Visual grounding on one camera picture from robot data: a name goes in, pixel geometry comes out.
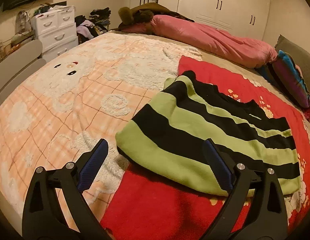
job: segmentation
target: checkered pattern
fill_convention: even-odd
[[[71,54],[92,57],[103,42],[109,42],[109,46],[104,46],[103,49],[108,49],[110,53],[116,51],[112,45],[116,39],[105,34],[64,53],[49,62],[43,69],[49,67],[54,69],[59,59]],[[152,46],[157,46],[155,49],[161,50],[164,44],[167,43],[156,41]],[[128,55],[133,50],[135,53],[143,51],[147,53],[148,46],[147,43],[128,42],[117,49],[117,52],[123,55],[125,53]],[[180,51],[174,50],[173,47],[172,53],[176,57],[181,56]],[[38,93],[32,85],[42,69],[18,86],[0,106],[0,190],[19,214],[22,213],[28,186],[38,166],[43,166],[46,170],[59,169],[69,161],[76,161],[83,152],[88,150],[76,144],[77,138],[84,131],[94,140],[105,138],[110,145],[116,145],[116,132],[121,130],[158,92],[136,87],[121,80],[105,79],[103,77],[105,70],[117,62],[118,60],[107,62],[101,59],[95,60],[94,69],[90,74],[83,76],[75,89],[59,98],[59,103],[71,102],[73,105],[72,109],[65,113],[58,112],[53,106],[54,100]],[[127,99],[128,114],[112,116],[103,110],[101,101],[106,95],[111,94],[122,95]],[[10,131],[10,126],[15,120],[12,120],[10,115],[13,106],[18,102],[26,104],[26,114],[30,116],[31,124],[26,129],[13,133]],[[95,181],[91,188],[83,193],[98,220],[102,218],[113,197],[113,194],[103,193],[105,189],[102,181]],[[76,225],[61,190],[57,193],[66,220],[71,228],[75,229]]]

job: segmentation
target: drawer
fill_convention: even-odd
[[[64,52],[69,51],[71,48],[74,48],[78,45],[78,38],[75,37],[69,41],[66,41],[63,45],[57,46],[56,48],[50,49],[47,52],[42,54],[42,58],[46,60],[46,62],[55,59],[59,55],[63,54]]]
[[[75,22],[74,7],[57,13],[59,27]]]
[[[38,39],[43,44],[43,52],[76,37],[76,23],[58,28],[56,31],[43,34]]]
[[[57,12],[45,13],[35,19],[37,36],[58,28]]]

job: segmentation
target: metal screw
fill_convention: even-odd
[[[267,171],[268,171],[269,174],[274,174],[275,173],[275,171],[272,168],[269,168]]]
[[[43,167],[38,167],[35,171],[36,173],[41,173],[43,171]]]
[[[240,169],[240,170],[244,170],[246,167],[245,167],[244,164],[239,163],[239,164],[237,164],[237,168]]]
[[[67,163],[65,165],[65,168],[67,168],[67,169],[72,169],[73,167],[74,167],[74,163]]]

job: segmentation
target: red blanket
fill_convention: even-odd
[[[293,229],[310,207],[310,143],[301,113],[267,89],[216,65],[182,57],[179,74],[186,70],[193,70],[199,81],[218,85],[220,92],[236,100],[254,99],[269,117],[287,119],[302,180],[299,191],[285,198],[289,228]],[[134,165],[125,172],[101,225],[110,228],[117,240],[198,240],[222,205],[223,198],[193,191]],[[241,228],[249,206],[244,205],[234,230]]]

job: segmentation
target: cartoon face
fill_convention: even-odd
[[[80,79],[89,75],[93,68],[94,61],[90,57],[75,54],[58,57],[38,72],[32,85],[38,93],[53,99],[56,111],[67,112],[73,102],[61,104],[60,97],[77,88]]]

